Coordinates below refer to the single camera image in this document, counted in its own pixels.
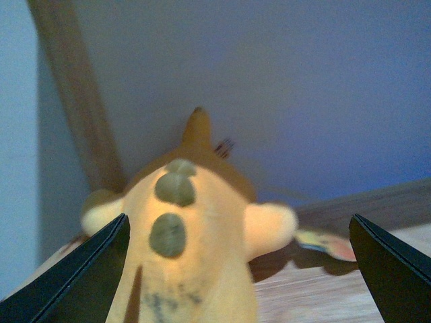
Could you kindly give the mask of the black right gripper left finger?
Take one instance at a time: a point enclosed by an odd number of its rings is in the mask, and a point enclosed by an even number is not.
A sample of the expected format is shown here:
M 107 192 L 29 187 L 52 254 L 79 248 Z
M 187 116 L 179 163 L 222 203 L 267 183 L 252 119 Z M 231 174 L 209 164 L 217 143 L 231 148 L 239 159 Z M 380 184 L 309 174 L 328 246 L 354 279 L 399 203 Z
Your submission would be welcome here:
M 105 322 L 121 279 L 130 225 L 119 215 L 1 302 L 2 322 Z

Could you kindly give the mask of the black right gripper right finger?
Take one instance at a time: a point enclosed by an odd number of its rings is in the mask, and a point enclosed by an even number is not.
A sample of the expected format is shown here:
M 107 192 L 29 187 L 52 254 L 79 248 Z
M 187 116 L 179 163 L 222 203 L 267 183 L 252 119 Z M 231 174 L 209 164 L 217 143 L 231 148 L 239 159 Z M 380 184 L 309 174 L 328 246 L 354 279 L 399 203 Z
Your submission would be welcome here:
M 385 322 L 430 321 L 430 257 L 365 217 L 350 220 L 358 267 Z

